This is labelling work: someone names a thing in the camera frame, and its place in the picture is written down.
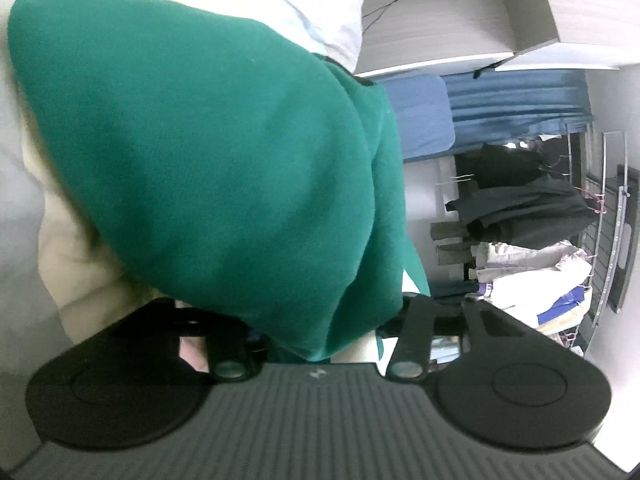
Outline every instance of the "black cable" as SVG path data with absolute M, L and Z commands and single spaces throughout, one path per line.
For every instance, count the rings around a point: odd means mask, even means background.
M 506 63 L 511 59 L 513 59 L 513 56 L 508 57 L 507 59 L 501 59 L 500 61 L 496 61 L 495 63 L 491 63 L 491 65 L 483 66 L 478 70 L 474 70 L 474 79 L 478 79 L 487 70 L 493 70 L 494 68 L 498 68 L 499 66 L 502 66 L 504 63 Z
M 371 12 L 368 12 L 367 14 L 365 14 L 362 18 L 368 18 L 369 16 L 371 16 L 372 14 L 375 14 L 376 12 L 378 12 L 379 10 L 382 10 L 382 12 L 380 12 L 380 14 L 376 17 L 375 20 L 373 20 L 371 23 L 369 23 L 369 25 L 367 25 L 367 27 L 362 31 L 362 35 L 364 36 L 367 31 L 372 27 L 372 25 L 374 23 L 376 23 L 380 18 L 382 18 L 382 16 L 384 15 L 384 13 L 389 9 L 389 7 L 391 7 L 394 3 L 399 2 L 400 0 L 393 0 L 392 2 L 389 2 L 386 5 L 383 5 L 382 7 L 378 7 L 376 10 L 372 10 Z

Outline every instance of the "blue mattress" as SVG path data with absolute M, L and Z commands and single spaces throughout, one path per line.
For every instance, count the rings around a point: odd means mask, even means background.
M 406 162 L 447 151 L 456 134 L 447 86 L 430 74 L 398 74 L 376 78 L 398 117 L 402 158 Z

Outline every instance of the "white cabinet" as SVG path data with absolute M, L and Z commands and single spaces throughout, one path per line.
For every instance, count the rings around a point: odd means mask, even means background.
M 390 1 L 365 0 L 364 14 Z M 640 63 L 640 0 L 400 0 L 365 35 L 357 72 L 465 72 L 514 53 L 498 70 Z
M 365 0 L 363 14 L 389 1 Z M 464 72 L 509 57 L 513 49 L 502 0 L 400 0 L 367 31 L 356 72 L 405 65 Z

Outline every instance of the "blue curtain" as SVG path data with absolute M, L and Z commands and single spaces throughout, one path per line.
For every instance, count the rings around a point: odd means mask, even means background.
M 476 150 L 540 134 L 579 133 L 591 121 L 584 70 L 517 70 L 443 76 L 456 140 L 446 152 Z
M 452 144 L 439 79 L 419 70 L 377 78 L 398 115 L 405 161 L 540 134 L 579 133 L 591 121 L 584 70 L 487 71 L 478 79 L 472 73 L 446 75 L 441 81 L 455 131 Z

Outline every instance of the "metal screw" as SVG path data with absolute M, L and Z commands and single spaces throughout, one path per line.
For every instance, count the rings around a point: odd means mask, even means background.
M 239 379 L 246 375 L 246 368 L 238 361 L 222 361 L 214 368 L 214 373 L 223 379 Z
M 400 361 L 391 367 L 391 373 L 401 379 L 415 379 L 420 377 L 424 369 L 412 361 Z

